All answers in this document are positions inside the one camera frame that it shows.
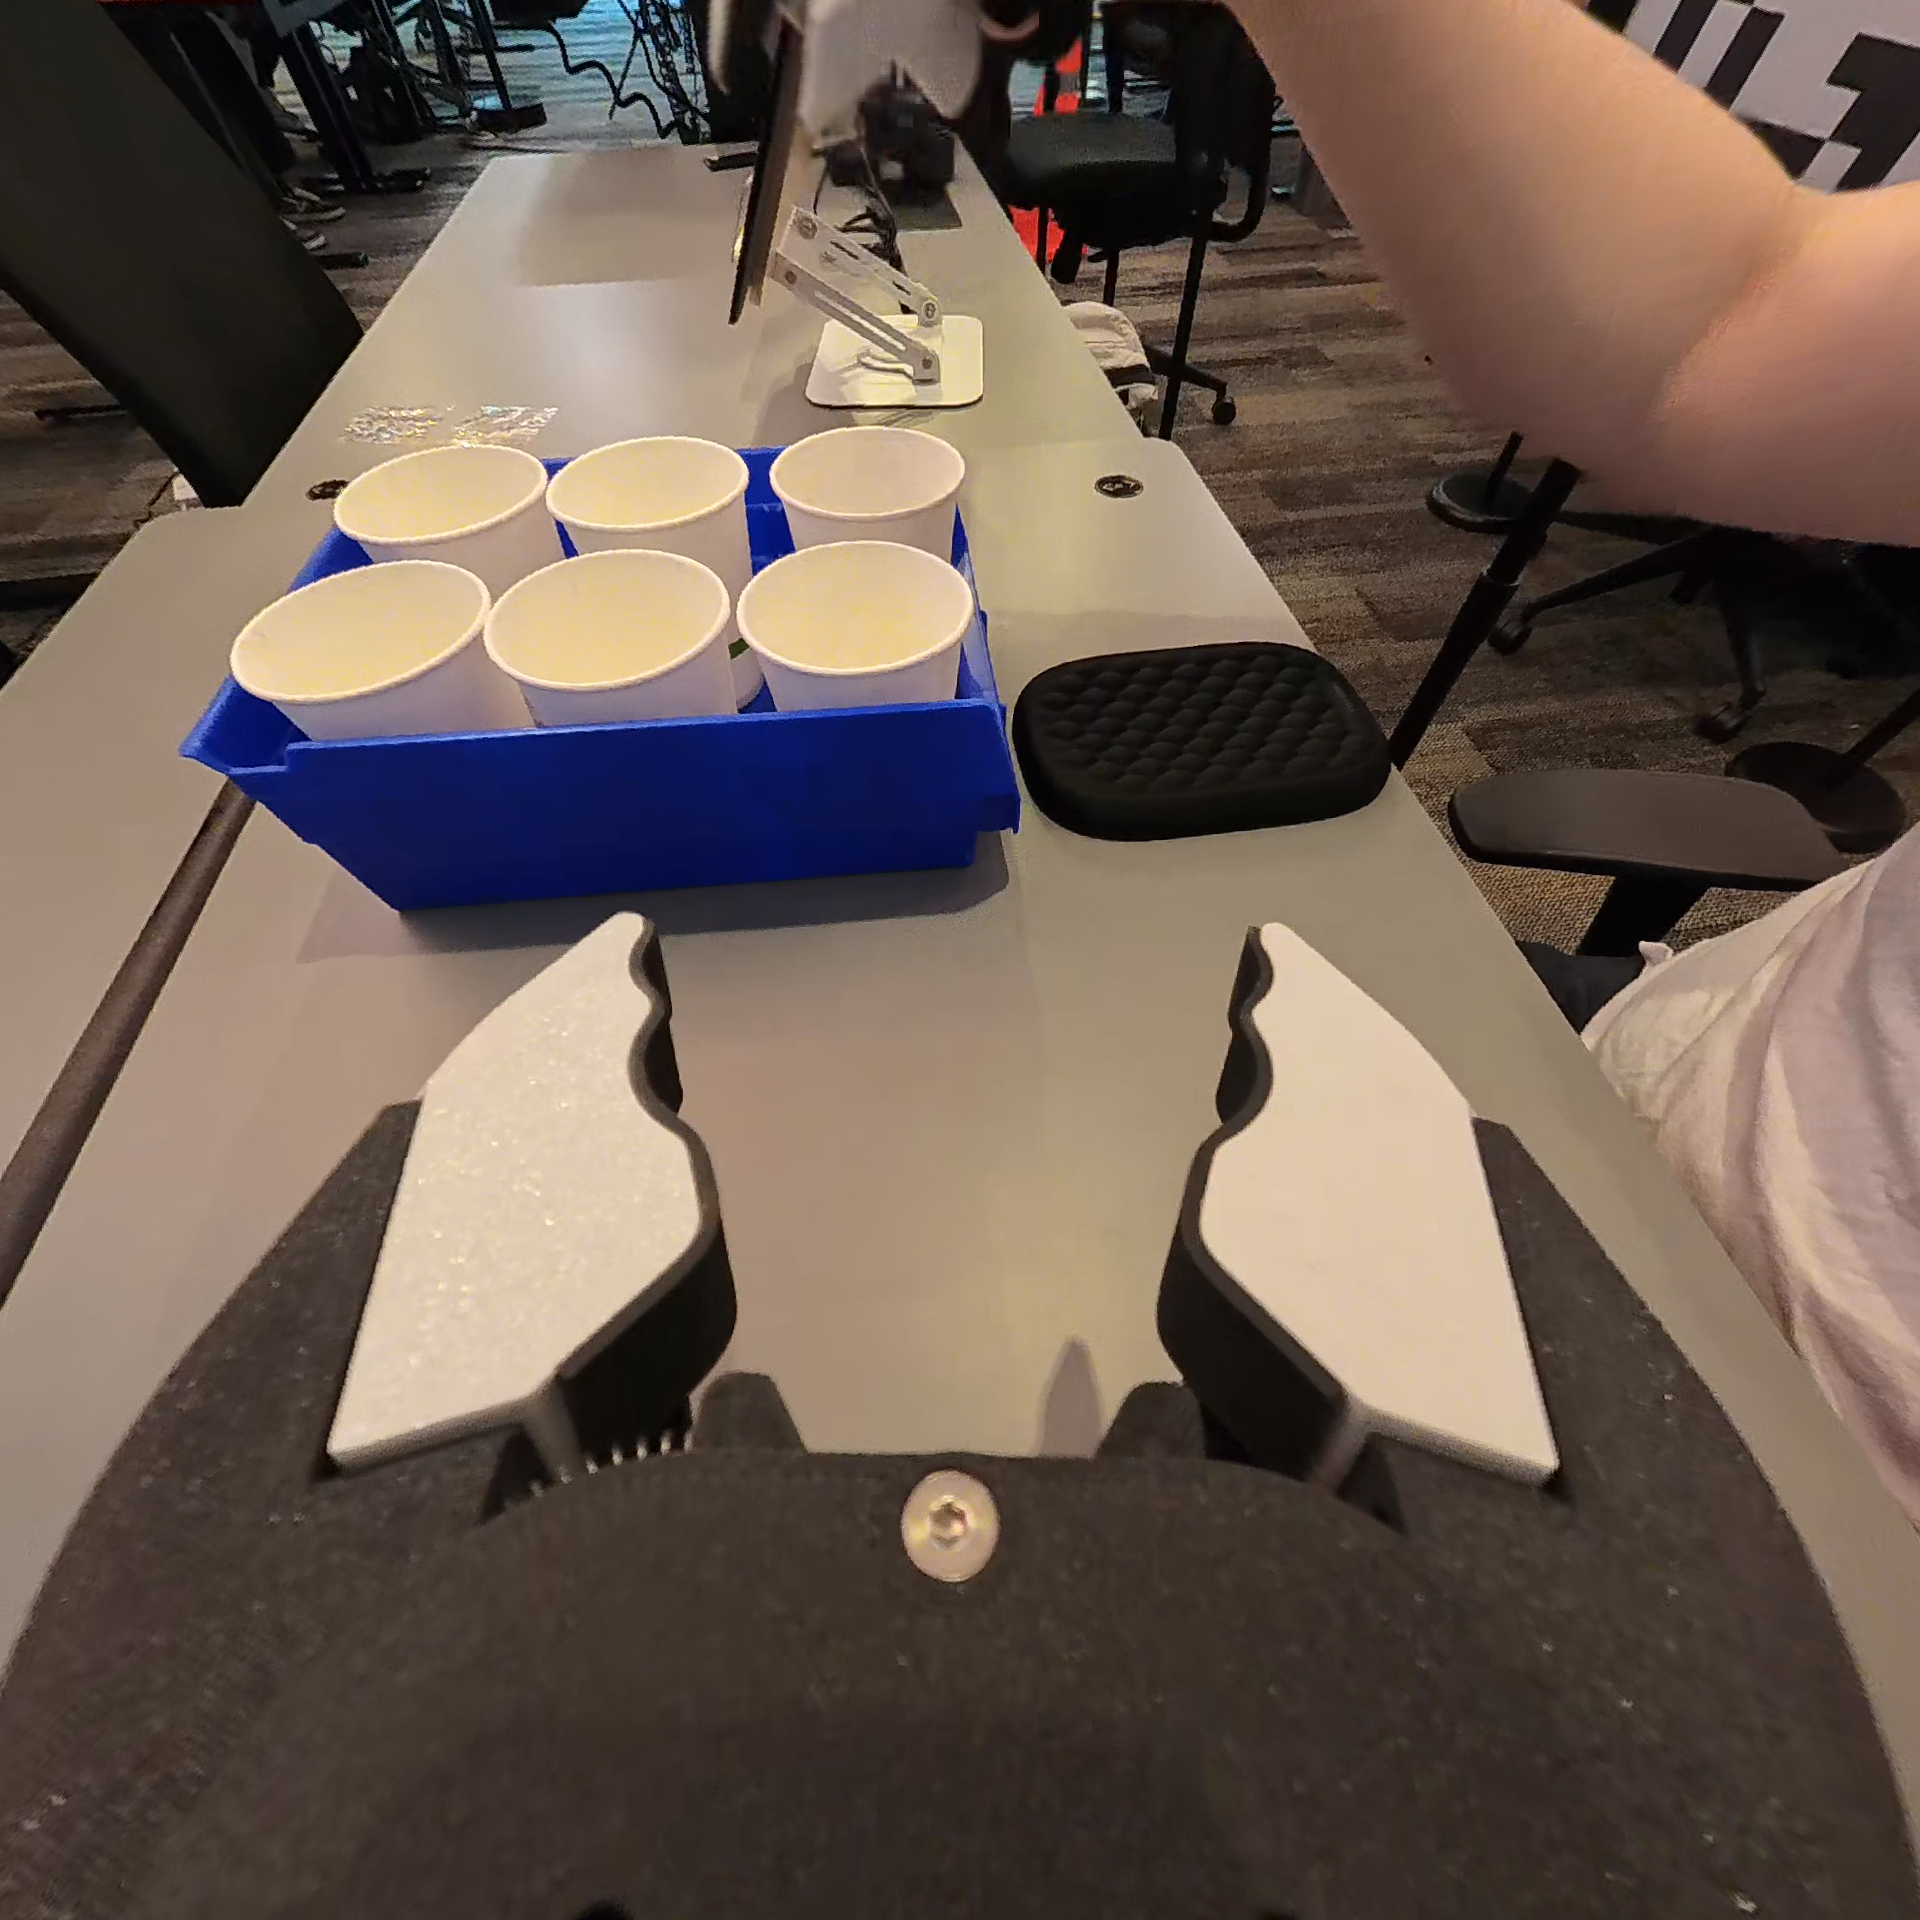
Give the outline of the black wrist rest pad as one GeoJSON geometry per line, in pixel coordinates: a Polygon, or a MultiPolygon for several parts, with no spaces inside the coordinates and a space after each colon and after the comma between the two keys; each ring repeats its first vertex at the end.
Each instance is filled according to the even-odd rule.
{"type": "Polygon", "coordinates": [[[1344,674],[1274,641],[1064,660],[1020,689],[1008,731],[1038,809],[1104,842],[1325,824],[1395,773],[1344,674]]]}

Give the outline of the white mount plate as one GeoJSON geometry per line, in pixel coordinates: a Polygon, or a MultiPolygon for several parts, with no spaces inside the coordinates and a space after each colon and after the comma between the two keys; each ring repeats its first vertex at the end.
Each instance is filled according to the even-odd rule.
{"type": "Polygon", "coordinates": [[[963,408],[986,396],[981,317],[808,206],[790,206],[767,272],[823,314],[803,396],[823,408],[963,408]]]}

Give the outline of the person's right forearm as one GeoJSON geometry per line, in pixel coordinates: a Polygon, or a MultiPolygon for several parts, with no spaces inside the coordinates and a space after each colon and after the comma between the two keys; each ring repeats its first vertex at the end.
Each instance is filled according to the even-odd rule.
{"type": "Polygon", "coordinates": [[[1416,341],[1609,500],[1918,544],[1918,184],[1816,193],[1572,2],[1238,2],[1416,341]]]}

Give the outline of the dark tilted sign board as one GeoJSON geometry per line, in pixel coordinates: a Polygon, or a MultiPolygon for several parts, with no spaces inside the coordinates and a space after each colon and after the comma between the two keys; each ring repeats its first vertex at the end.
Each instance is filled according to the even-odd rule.
{"type": "Polygon", "coordinates": [[[727,324],[764,302],[787,222],[787,174],[803,144],[803,12],[803,2],[733,2],[725,16],[725,74],[733,78],[748,49],[764,49],[768,65],[768,104],[733,262],[727,324]]]}

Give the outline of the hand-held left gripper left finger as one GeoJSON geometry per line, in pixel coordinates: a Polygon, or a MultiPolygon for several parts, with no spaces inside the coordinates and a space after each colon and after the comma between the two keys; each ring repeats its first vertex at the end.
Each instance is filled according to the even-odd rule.
{"type": "Polygon", "coordinates": [[[547,1472],[590,1472],[668,1424],[733,1319],[660,931],[612,913],[427,1077],[326,1455],[520,1429],[547,1472]]]}

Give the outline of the white paper cup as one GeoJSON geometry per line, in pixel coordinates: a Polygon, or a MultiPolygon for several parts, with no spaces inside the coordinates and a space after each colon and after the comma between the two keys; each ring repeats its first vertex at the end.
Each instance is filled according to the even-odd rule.
{"type": "Polygon", "coordinates": [[[372,561],[444,561],[496,598],[565,557],[548,469],[513,442],[448,442],[387,460],[331,504],[336,527],[372,561]]]}
{"type": "Polygon", "coordinates": [[[959,695],[976,589],[901,542],[829,542],[759,570],[735,620],[775,710],[942,705],[959,695]]]}
{"type": "Polygon", "coordinates": [[[832,426],[790,442],[768,468],[795,548],[892,542],[952,557],[959,446],[911,426],[832,426]]]}
{"type": "Polygon", "coordinates": [[[486,651],[539,728],[735,717],[733,589],[706,561],[616,548],[514,582],[486,651]]]}
{"type": "Polygon", "coordinates": [[[461,564],[358,564],[262,608],[226,671],[315,741],[529,731],[488,616],[488,585],[461,564]]]}
{"type": "Polygon", "coordinates": [[[577,556],[643,548],[752,579],[748,460],[701,437],[633,437],[557,468],[547,504],[577,556]]]}

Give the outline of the clear crinkled plastic piece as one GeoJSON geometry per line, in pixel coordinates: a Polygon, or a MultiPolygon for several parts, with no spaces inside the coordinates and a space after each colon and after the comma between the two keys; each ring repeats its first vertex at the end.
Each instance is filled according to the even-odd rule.
{"type": "Polygon", "coordinates": [[[407,403],[407,406],[362,406],[339,437],[345,442],[534,442],[557,423],[559,406],[529,403],[407,403]]]}

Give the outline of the small black device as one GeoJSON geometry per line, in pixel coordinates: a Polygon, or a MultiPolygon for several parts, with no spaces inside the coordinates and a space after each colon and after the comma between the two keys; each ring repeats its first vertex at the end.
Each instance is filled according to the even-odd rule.
{"type": "Polygon", "coordinates": [[[915,81],[871,84],[856,103],[856,139],[892,200],[927,206],[955,179],[955,136],[915,81]]]}

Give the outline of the black white wall graphic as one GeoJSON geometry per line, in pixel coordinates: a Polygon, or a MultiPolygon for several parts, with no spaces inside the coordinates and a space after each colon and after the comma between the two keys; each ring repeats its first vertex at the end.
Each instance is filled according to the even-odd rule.
{"type": "Polygon", "coordinates": [[[1584,2],[1818,193],[1918,179],[1918,2],[1584,2]]]}

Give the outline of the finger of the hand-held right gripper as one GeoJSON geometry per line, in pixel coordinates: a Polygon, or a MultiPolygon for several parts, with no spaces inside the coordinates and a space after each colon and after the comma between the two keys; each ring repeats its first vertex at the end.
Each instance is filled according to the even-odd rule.
{"type": "Polygon", "coordinates": [[[803,37],[801,122],[850,122],[892,70],[955,119],[979,81],[979,2],[790,2],[787,19],[803,37]]]}

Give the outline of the black office chair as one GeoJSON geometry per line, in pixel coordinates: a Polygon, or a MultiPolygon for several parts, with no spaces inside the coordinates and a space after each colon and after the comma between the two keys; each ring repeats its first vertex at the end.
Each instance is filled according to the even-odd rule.
{"type": "Polygon", "coordinates": [[[5,290],[210,508],[248,500],[362,341],[98,2],[5,2],[5,290]]]}
{"type": "Polygon", "coordinates": [[[1209,247],[1255,236],[1274,203],[1277,84],[1223,2],[1104,2],[1104,110],[1045,110],[1020,119],[1005,148],[1014,210],[1041,212],[1057,231],[1050,273],[1072,283],[1089,254],[1104,263],[1102,298],[1118,298],[1118,263],[1133,250],[1189,245],[1189,272],[1173,347],[1144,347],[1164,377],[1157,432],[1169,440],[1186,387],[1214,391],[1214,423],[1238,420],[1223,377],[1189,360],[1189,337],[1209,247]],[[1122,33],[1148,25],[1164,33],[1163,115],[1126,110],[1122,33]]]}

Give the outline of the person's leg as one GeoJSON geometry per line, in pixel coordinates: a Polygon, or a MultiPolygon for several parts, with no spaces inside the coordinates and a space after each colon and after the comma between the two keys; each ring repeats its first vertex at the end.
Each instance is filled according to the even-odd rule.
{"type": "Polygon", "coordinates": [[[1582,1038],[1918,1524],[1918,829],[1641,960],[1582,1038]]]}

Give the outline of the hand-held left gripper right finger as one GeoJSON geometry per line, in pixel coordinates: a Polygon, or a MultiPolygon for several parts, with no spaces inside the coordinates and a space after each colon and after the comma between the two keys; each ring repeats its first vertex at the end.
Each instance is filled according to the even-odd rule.
{"type": "Polygon", "coordinates": [[[1335,1491],[1372,1442],[1525,1488],[1562,1468],[1478,1109],[1287,924],[1243,937],[1163,1348],[1231,1448],[1279,1476],[1335,1491]]]}

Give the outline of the blue plastic bin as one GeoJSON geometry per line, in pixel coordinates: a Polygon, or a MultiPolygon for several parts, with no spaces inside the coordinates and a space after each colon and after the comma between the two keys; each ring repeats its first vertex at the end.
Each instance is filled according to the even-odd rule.
{"type": "MultiPolygon", "coordinates": [[[[752,577],[795,551],[780,450],[740,450],[752,577]]],[[[358,564],[331,518],[293,591],[358,564]]],[[[976,589],[963,518],[952,564],[976,589]]],[[[398,910],[948,870],[1020,825],[981,606],[952,700],[784,713],[742,589],[735,717],[315,741],[226,671],[180,752],[398,910]]]]}

